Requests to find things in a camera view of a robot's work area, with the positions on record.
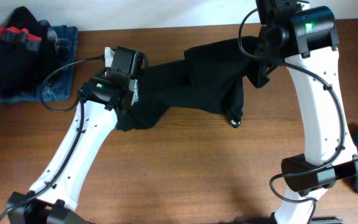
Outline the black t-shirt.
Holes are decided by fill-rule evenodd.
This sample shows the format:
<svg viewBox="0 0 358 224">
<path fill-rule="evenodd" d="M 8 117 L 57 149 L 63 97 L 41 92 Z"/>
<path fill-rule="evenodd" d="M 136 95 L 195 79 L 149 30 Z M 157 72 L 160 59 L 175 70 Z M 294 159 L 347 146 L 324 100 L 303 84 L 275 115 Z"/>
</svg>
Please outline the black t-shirt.
<svg viewBox="0 0 358 224">
<path fill-rule="evenodd" d="M 270 80 L 263 63 L 241 53 L 237 39 L 192 47 L 184 57 L 141 71 L 139 99 L 119 118 L 118 130 L 152 128 L 171 107 L 223 114 L 238 128 L 244 106 L 243 79 L 256 88 Z"/>
</svg>

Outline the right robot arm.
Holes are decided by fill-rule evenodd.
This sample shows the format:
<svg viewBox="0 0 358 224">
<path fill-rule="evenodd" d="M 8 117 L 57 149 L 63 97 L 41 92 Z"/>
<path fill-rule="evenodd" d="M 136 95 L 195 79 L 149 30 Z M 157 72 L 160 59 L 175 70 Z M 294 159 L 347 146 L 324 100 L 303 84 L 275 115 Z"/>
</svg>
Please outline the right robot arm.
<svg viewBox="0 0 358 224">
<path fill-rule="evenodd" d="M 311 223 L 317 201 L 339 179 L 358 175 L 344 114 L 339 36 L 332 10 L 299 1 L 258 1 L 261 51 L 288 69 L 298 97 L 305 150 L 281 163 L 287 189 L 274 223 Z"/>
</svg>

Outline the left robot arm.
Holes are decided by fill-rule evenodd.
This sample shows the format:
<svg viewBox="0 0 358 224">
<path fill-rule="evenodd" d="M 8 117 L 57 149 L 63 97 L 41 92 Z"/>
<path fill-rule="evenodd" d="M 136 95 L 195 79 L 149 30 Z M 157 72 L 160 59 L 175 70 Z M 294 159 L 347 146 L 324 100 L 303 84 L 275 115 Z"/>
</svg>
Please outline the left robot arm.
<svg viewBox="0 0 358 224">
<path fill-rule="evenodd" d="M 13 192 L 0 223 L 86 223 L 76 214 L 83 182 L 120 115 L 138 100 L 138 77 L 149 66 L 144 53 L 105 48 L 105 66 L 78 90 L 73 121 L 52 160 L 26 194 Z"/>
</svg>

